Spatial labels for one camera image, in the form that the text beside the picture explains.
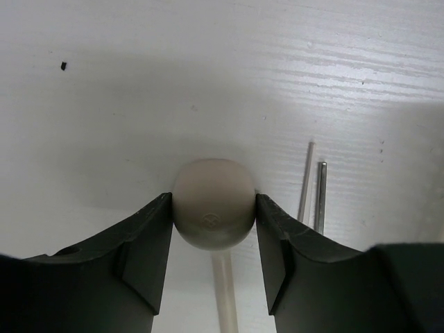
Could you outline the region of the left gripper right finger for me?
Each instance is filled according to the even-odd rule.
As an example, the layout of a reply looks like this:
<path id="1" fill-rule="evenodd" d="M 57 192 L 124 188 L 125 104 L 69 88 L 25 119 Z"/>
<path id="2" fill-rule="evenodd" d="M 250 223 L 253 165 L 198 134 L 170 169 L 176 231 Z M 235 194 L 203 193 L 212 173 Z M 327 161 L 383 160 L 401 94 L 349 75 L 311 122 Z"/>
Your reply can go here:
<path id="1" fill-rule="evenodd" d="M 442 332 L 443 245 L 364 252 L 293 219 L 267 195 L 256 222 L 269 314 L 278 332 Z"/>

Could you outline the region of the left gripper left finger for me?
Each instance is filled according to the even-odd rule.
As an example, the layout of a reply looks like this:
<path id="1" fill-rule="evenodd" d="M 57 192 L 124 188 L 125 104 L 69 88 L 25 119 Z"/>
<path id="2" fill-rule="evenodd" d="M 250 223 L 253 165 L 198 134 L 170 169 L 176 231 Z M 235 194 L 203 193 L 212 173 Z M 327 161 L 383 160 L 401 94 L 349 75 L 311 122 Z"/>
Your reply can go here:
<path id="1" fill-rule="evenodd" d="M 2 332 L 150 332 L 173 229 L 172 195 L 54 255 L 1 257 Z"/>

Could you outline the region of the beige plastic spoon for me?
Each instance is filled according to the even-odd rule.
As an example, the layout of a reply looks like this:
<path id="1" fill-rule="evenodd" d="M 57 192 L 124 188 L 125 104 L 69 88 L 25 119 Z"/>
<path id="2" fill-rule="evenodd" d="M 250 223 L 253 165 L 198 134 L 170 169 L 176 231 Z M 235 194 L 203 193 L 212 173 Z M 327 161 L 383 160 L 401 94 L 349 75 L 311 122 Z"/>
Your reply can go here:
<path id="1" fill-rule="evenodd" d="M 211 254 L 220 331 L 238 332 L 230 250 L 248 236 L 255 221 L 253 179 L 235 161 L 196 160 L 181 168 L 172 194 L 180 236 Z"/>

